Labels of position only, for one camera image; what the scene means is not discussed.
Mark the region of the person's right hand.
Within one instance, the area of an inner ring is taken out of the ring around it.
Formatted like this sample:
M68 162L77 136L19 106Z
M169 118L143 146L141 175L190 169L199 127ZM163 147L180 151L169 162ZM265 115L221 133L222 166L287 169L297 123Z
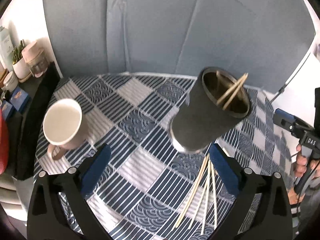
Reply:
M296 156L296 162L295 162L295 167L293 169L293 172L295 174L295 177L300 178L306 172L308 160L306 157L302 156L301 154L302 147L300 144L297 145L296 150L297 150L297 156ZM288 198L289 198L290 204L295 205L297 203L300 203L303 200L304 196L299 197L298 194L295 193L294 189L291 188L288 191Z

